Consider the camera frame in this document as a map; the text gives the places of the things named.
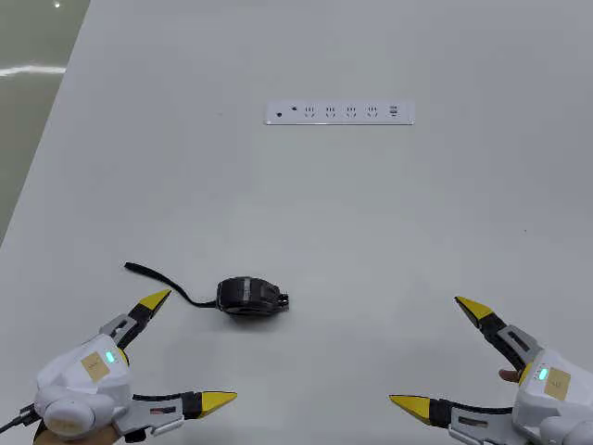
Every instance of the black cable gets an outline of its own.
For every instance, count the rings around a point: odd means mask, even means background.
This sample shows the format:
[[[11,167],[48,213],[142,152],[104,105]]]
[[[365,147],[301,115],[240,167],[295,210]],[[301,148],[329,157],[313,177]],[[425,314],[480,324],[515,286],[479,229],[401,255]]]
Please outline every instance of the black cable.
[[[152,269],[148,269],[146,266],[143,266],[141,264],[136,264],[135,262],[126,262],[123,265],[123,267],[125,267],[127,270],[129,270],[131,272],[138,273],[140,275],[147,276],[149,278],[153,278],[154,280],[160,281],[161,283],[164,283],[167,286],[171,286],[188,303],[192,304],[193,306],[196,306],[197,308],[216,308],[216,300],[215,299],[212,301],[208,301],[206,303],[198,303],[197,301],[193,301],[192,299],[189,298],[189,296],[187,295],[187,292],[185,292],[181,286],[179,286],[177,283],[172,282],[169,278],[167,278],[162,273],[153,271]]]
[[[4,433],[5,431],[8,431],[13,426],[20,425],[20,422],[21,422],[20,416],[19,417],[15,417],[10,422],[8,422],[6,425],[0,427],[0,434]]]

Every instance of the gray floor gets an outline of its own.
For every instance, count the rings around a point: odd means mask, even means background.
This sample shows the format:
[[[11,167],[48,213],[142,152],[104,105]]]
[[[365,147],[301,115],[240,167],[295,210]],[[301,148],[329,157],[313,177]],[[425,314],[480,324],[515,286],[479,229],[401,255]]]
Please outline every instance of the gray floor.
[[[0,244],[88,4],[0,1]]]

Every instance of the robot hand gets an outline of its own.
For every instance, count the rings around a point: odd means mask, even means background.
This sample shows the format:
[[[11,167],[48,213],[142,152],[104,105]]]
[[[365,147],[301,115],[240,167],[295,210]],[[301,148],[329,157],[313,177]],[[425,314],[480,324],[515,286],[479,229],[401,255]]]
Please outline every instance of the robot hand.
[[[461,297],[455,300],[515,368],[499,372],[519,384],[514,405],[482,408],[400,395],[390,396],[391,401],[468,445],[593,445],[593,375],[506,325],[487,306]]]
[[[81,439],[112,425],[126,442],[146,439],[205,417],[234,400],[234,392],[184,392],[142,396],[130,390],[125,348],[145,329],[170,291],[146,297],[128,313],[101,327],[99,334],[51,361],[37,376],[35,403],[11,426],[43,419],[60,439]]]

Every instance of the black wrist strap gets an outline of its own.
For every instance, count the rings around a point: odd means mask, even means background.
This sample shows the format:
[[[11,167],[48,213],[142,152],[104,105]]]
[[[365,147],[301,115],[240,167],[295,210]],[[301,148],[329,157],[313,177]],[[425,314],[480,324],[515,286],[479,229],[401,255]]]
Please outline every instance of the black wrist strap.
[[[196,306],[197,308],[216,308],[216,300],[215,299],[212,301],[208,301],[206,303],[198,303],[197,301],[193,301],[192,299],[189,298],[189,296],[187,295],[187,292],[185,292],[181,286],[179,286],[177,283],[171,281],[169,278],[167,278],[162,273],[159,273],[157,271],[149,269],[146,266],[143,266],[141,264],[136,264],[135,262],[126,262],[123,265],[123,267],[125,267],[127,270],[129,270],[131,272],[138,273],[143,276],[147,276],[148,278],[157,280],[161,283],[164,283],[167,286],[171,286],[173,289],[175,289],[177,292],[179,292],[179,294],[188,303],[190,303],[193,306]]]

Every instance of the label sticker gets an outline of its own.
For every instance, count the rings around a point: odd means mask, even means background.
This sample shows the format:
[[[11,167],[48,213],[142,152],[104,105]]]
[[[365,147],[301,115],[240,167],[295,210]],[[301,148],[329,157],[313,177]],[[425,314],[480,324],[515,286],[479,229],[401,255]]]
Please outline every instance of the label sticker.
[[[68,436],[81,434],[84,432],[81,424],[71,420],[50,419],[47,427],[52,431],[56,431],[58,434],[61,433]]]
[[[98,382],[107,374],[109,374],[109,368],[101,359],[101,356],[98,352],[93,352],[91,355],[84,357],[81,360],[82,366],[86,369],[86,372],[89,373],[89,376],[93,380],[93,383]]]
[[[568,387],[571,384],[571,375],[556,368],[549,368],[548,382],[544,392],[559,401],[566,399]]]

